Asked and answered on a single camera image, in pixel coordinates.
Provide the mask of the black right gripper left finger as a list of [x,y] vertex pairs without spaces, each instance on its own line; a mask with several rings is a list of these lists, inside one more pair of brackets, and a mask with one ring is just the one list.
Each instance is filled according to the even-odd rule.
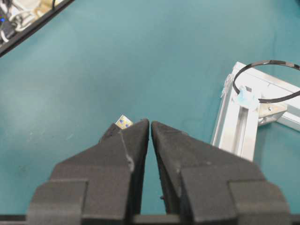
[[111,125],[95,146],[58,163],[30,202],[30,225],[124,225],[141,210],[149,121]]

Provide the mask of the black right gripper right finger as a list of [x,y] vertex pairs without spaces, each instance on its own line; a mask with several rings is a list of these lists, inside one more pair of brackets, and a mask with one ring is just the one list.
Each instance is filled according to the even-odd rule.
[[163,123],[151,136],[167,213],[194,225],[290,225],[280,188],[253,162]]

